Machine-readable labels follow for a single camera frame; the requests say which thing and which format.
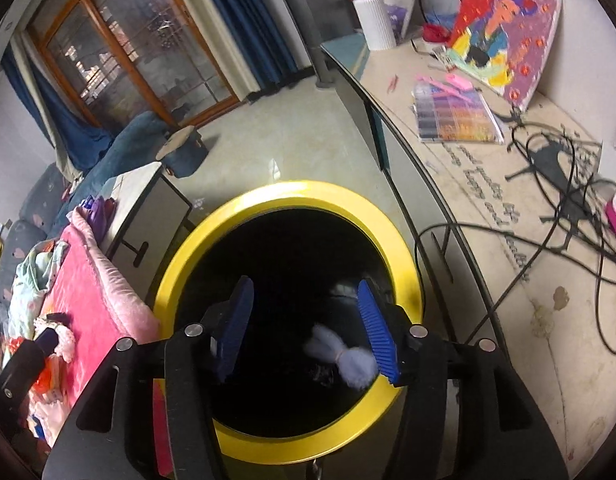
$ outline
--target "white vase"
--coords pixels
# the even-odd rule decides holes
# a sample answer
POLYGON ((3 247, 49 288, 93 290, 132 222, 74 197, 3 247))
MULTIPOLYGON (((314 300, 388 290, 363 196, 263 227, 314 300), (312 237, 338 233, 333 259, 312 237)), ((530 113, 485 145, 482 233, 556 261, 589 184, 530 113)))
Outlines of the white vase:
POLYGON ((370 50, 387 50, 394 48, 392 25, 388 10, 383 0, 354 0, 355 10, 365 35, 365 42, 370 50))

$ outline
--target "fluffy white pom-pom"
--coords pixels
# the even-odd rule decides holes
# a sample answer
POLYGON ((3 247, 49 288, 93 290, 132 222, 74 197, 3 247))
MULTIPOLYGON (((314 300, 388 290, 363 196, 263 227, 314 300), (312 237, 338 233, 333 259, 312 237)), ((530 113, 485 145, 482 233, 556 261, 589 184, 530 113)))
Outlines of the fluffy white pom-pom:
POLYGON ((331 329, 321 324, 312 327, 312 338, 303 346, 309 357, 325 363, 336 363, 345 384, 363 390, 377 376, 377 362, 373 353, 364 348, 348 348, 331 329))

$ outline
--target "white tiled floor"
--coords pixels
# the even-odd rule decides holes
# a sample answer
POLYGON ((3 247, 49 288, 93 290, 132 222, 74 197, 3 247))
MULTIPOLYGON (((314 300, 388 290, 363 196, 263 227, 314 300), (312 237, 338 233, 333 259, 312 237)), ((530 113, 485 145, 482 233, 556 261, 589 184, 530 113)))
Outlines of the white tiled floor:
MULTIPOLYGON (((173 183, 195 204, 200 222, 236 196, 280 180, 322 180, 366 197, 397 227, 409 247, 413 238, 390 186, 334 90, 317 90, 314 79, 244 105, 204 126, 210 153, 200 169, 173 183)), ((378 480, 396 435, 403 398, 372 430, 326 460, 326 480, 378 480)), ((270 468, 227 460, 231 478, 303 478, 304 465, 270 468)))

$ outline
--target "painting canvas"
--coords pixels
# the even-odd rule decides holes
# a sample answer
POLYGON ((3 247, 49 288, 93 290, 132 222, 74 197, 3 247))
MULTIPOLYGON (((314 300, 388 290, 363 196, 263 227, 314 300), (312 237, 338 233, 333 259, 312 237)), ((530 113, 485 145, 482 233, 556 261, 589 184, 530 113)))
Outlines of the painting canvas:
POLYGON ((462 0, 452 61, 522 111, 539 84, 562 0, 462 0))

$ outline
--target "pink pen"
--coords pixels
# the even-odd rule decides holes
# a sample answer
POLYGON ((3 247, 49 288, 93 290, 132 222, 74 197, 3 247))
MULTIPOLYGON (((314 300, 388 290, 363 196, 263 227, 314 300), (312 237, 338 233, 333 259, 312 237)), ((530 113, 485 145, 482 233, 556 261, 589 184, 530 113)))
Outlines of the pink pen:
POLYGON ((435 88, 443 90, 447 94, 450 94, 453 97, 457 97, 457 99, 461 99, 462 101, 466 101, 467 103, 472 103, 471 99, 468 99, 465 95, 460 94, 459 91, 455 90, 454 88, 452 88, 452 87, 450 87, 448 85, 444 85, 443 83, 440 83, 436 79, 432 79, 431 77, 422 76, 422 75, 418 76, 417 79, 419 81, 423 81, 425 83, 428 83, 428 84, 434 86, 435 88))
POLYGON ((448 74, 445 80, 448 81, 449 85, 454 86, 457 90, 463 90, 464 92, 474 88, 470 81, 456 74, 448 74))

